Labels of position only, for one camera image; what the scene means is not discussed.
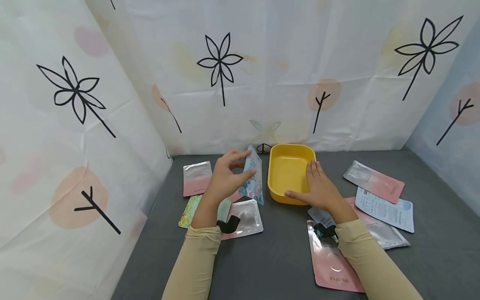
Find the green packet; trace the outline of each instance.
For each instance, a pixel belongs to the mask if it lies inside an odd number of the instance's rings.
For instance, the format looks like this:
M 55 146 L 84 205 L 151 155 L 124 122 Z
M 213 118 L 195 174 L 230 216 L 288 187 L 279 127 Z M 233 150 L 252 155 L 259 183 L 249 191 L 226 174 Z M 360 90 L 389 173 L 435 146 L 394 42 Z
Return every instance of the green packet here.
M 190 197 L 188 200 L 187 206 L 185 207 L 185 210 L 183 211 L 183 214 L 181 215 L 180 221 L 179 221 L 179 226 L 182 228 L 187 228 L 190 227 L 190 224 L 192 223 L 193 215 L 195 214 L 195 211 L 197 210 L 198 203 L 200 202 L 200 199 L 202 198 L 202 195 L 196 195 Z M 227 221 L 228 218 L 228 212 L 230 211 L 230 206 L 232 205 L 232 202 L 230 199 L 224 199 L 220 205 L 218 206 L 218 213 L 216 215 L 217 220 L 220 221 Z

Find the foil pouch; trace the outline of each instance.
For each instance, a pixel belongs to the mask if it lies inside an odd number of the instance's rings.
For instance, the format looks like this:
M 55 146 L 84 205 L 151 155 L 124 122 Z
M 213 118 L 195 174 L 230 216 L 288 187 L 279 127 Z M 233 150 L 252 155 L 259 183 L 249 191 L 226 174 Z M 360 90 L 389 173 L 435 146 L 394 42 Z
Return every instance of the foil pouch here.
M 405 186 L 405 183 L 375 171 L 356 160 L 343 177 L 393 204 L 398 202 Z
M 262 220 L 260 219 L 260 212 L 258 211 L 258 204 L 253 199 L 233 203 L 228 214 L 238 217 L 240 223 L 238 224 L 237 230 L 233 233 L 222 234 L 222 240 L 240 238 L 260 233 L 264 230 Z
M 377 240 L 380 246 L 384 249 L 391 249 L 397 247 L 410 246 L 410 243 L 403 237 L 403 235 L 393 226 L 388 225 L 372 216 L 364 213 L 355 206 L 355 197 L 345 198 L 350 203 L 353 210 L 359 219 L 367 226 L 371 235 Z M 308 210 L 308 214 L 316 223 L 321 223 L 325 228 L 331 225 L 336 225 L 330 214 L 315 207 Z
M 364 293 L 357 273 L 340 252 L 335 240 L 319 238 L 313 229 L 315 224 L 314 221 L 307 221 L 315 283 L 324 288 Z
M 209 161 L 183 166 L 183 196 L 203 194 L 212 178 Z

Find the beige sleeve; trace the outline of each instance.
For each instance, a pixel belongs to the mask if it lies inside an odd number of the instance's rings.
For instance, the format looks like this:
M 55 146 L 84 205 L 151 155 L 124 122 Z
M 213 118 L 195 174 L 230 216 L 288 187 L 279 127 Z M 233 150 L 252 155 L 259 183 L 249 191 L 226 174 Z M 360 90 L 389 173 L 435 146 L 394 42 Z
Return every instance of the beige sleeve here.
M 362 221 L 337 225 L 338 247 L 348 259 L 369 300 L 422 299 Z
M 220 241 L 218 226 L 188 229 L 162 300 L 207 300 Z

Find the pink packet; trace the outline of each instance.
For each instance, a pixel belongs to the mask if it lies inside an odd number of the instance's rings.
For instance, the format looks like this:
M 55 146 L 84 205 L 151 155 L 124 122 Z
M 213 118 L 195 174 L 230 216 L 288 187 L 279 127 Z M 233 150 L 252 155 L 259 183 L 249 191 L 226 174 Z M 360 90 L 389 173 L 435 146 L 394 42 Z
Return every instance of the pink packet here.
M 260 233 L 264 230 L 258 204 L 254 199 L 233 203 L 228 215 L 237 216 L 240 219 L 240 223 L 234 232 L 223 233 L 222 240 L 240 238 Z
M 314 226 L 315 222 L 307 221 L 315 283 L 324 288 L 364 293 L 357 273 L 340 252 L 336 242 L 332 238 L 320 239 L 315 234 Z
M 212 178 L 209 161 L 183 166 L 183 196 L 203 194 Z
M 398 202 L 405 183 L 354 161 L 343 177 L 393 204 Z

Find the gray table surface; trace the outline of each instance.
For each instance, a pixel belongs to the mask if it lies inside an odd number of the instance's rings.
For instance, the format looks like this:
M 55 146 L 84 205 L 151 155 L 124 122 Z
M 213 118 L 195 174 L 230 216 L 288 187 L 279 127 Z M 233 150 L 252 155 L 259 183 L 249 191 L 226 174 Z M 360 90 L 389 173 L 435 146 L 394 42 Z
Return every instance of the gray table surface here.
M 213 166 L 218 157 L 175 159 L 113 300 L 161 299 L 186 233 L 177 226 L 188 201 L 182 196 L 182 166 L 206 160 Z M 367 299 L 364 294 L 315 284 L 306 228 L 309 206 L 272 200 L 266 180 L 268 155 L 260 157 L 265 205 L 259 208 L 264 231 L 221 243 L 209 299 Z M 357 189 L 342 177 L 353 160 L 404 181 L 401 198 L 414 203 L 415 234 L 401 230 L 411 246 L 388 250 L 388 255 L 425 299 L 477 299 L 480 218 L 422 160 L 408 150 L 322 152 L 317 159 L 344 197 L 355 196 Z

